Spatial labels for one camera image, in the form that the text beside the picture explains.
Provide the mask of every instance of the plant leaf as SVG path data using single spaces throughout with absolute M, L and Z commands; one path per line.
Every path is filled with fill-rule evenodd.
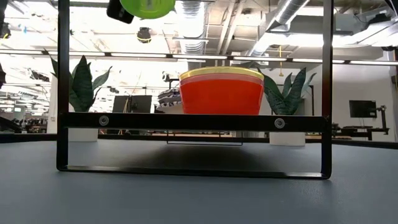
M 87 64 L 87 67 L 88 67 L 88 71 L 90 72 L 90 77 L 91 77 L 91 79 L 93 79 L 93 75 L 91 74 L 90 65 L 91 65 L 91 62 L 89 62 L 89 63 Z
M 289 110 L 283 99 L 276 96 L 273 92 L 269 91 L 267 95 L 269 106 L 275 114 L 287 115 Z
M 108 77 L 109 77 L 109 73 L 110 73 L 110 71 L 111 71 L 111 68 L 112 68 L 112 67 L 110 67 L 110 68 L 108 69 L 108 71 L 105 72 L 103 75 L 98 76 L 98 77 L 94 80 L 94 82 L 93 82 L 93 90 L 95 90 L 95 89 L 98 88 L 99 86 L 103 85 L 103 84 L 108 80 Z
M 304 93 L 306 92 L 307 88 L 310 86 L 310 83 L 311 83 L 313 77 L 314 77 L 316 74 L 317 74 L 317 73 L 312 74 L 312 75 L 310 76 L 310 78 L 304 83 L 304 86 L 303 86 L 303 88 L 302 88 L 302 90 L 301 90 L 301 97 L 304 96 Z
M 47 50 L 44 49 L 44 51 L 51 58 L 52 69 L 54 69 L 54 73 L 52 73 L 52 74 L 55 76 L 55 78 L 58 78 L 58 62 L 51 57 L 50 53 Z
M 282 96 L 286 97 L 289 94 L 290 87 L 292 87 L 292 74 L 290 73 L 284 83 L 284 90 L 282 91 Z
M 69 103 L 73 106 L 76 112 L 82 112 L 81 101 L 73 90 L 69 90 Z
M 281 98 L 282 100 L 284 99 L 284 97 L 282 96 L 282 94 L 279 91 L 278 86 L 276 85 L 275 81 L 271 78 L 268 77 L 267 75 L 263 74 L 260 70 L 259 67 L 257 67 L 257 71 L 259 73 L 262 74 L 262 76 L 264 76 L 264 91 L 266 89 L 268 89 L 267 91 L 271 91 L 275 94 L 275 96 L 278 96 L 278 98 Z
M 81 101 L 81 109 L 86 112 L 93 104 L 93 85 L 91 84 L 90 70 L 87 66 L 87 59 L 82 56 L 79 64 L 75 68 L 75 76 L 73 77 L 72 90 Z
M 74 77 L 75 77 L 77 66 L 78 65 L 76 65 L 76 67 L 72 71 L 72 74 L 71 74 L 72 79 L 74 79 Z
M 284 102 L 288 109 L 287 115 L 293 115 L 297 108 L 299 107 L 299 103 L 301 101 L 301 90 L 303 88 L 305 82 L 305 74 L 306 68 L 303 68 L 294 79 L 292 89 L 289 94 L 286 96 Z
M 95 93 L 94 98 L 93 98 L 93 104 L 94 104 L 94 102 L 95 102 L 95 99 L 97 98 L 98 92 L 99 92 L 101 89 L 102 89 L 102 87 L 100 87 L 100 88 L 97 90 L 97 92 Z

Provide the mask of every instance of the ceiling light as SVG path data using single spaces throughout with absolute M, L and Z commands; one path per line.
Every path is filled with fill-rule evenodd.
M 322 59 L 293 58 L 293 62 L 322 63 Z
M 333 63 L 344 63 L 344 60 L 332 60 Z
M 226 60 L 227 56 L 222 56 L 222 55 L 173 55 L 173 58 Z
M 3 86 L 42 86 L 42 87 L 51 87 L 49 83 L 5 83 Z
M 42 54 L 39 50 L 0 50 L 0 54 L 26 54 L 26 55 L 37 55 Z
M 16 103 L 16 106 L 28 106 L 28 107 L 32 107 L 32 105 L 30 103 Z
M 200 63 L 200 62 L 205 63 L 205 62 L 206 62 L 206 60 L 182 59 L 182 58 L 178 59 L 177 61 L 178 61 L 178 62 L 196 62 L 196 63 Z
M 14 101 L 12 101 L 12 100 L 0 100 L 0 103 L 14 104 Z
M 13 108 L 14 105 L 0 105 L 0 108 Z
M 72 56 L 105 56 L 103 52 L 69 52 Z
M 386 62 L 386 61 L 355 61 L 352 60 L 350 61 L 351 65 L 391 65 L 391 66 L 395 66 L 398 65 L 398 62 Z
M 247 60 L 247 61 L 260 61 L 260 62 L 285 62 L 286 58 L 235 56 L 234 60 Z
M 166 58 L 166 54 L 111 53 L 114 57 Z

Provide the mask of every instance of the desk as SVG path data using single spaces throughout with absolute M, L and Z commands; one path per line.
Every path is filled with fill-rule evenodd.
M 70 144 L 72 164 L 317 170 L 320 145 Z M 330 180 L 58 172 L 55 142 L 0 144 L 0 223 L 347 223 L 398 220 L 398 151 L 333 146 Z
M 346 126 L 341 129 L 341 133 L 336 133 L 337 136 L 351 136 L 354 138 L 368 138 L 368 141 L 373 140 L 373 132 L 384 132 L 388 134 L 389 128 L 374 128 L 372 126 Z

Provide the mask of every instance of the computer monitor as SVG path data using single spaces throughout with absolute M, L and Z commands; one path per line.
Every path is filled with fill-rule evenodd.
M 374 100 L 350 100 L 349 115 L 352 118 L 377 118 Z
M 152 96 L 115 96 L 113 113 L 150 113 Z

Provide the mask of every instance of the black metal frame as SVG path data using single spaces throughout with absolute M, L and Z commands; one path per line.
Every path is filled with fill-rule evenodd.
M 333 1 L 324 1 L 322 116 L 235 116 L 188 114 L 70 113 L 69 102 L 69 0 L 58 2 L 58 134 L 57 169 L 73 172 L 111 172 L 223 177 L 272 177 L 328 179 L 331 176 L 331 90 Z M 283 119 L 284 127 L 276 121 Z M 95 167 L 68 165 L 68 128 L 164 129 L 215 131 L 278 131 L 322 133 L 322 168 L 317 173 L 256 172 L 234 170 L 181 170 L 141 167 Z

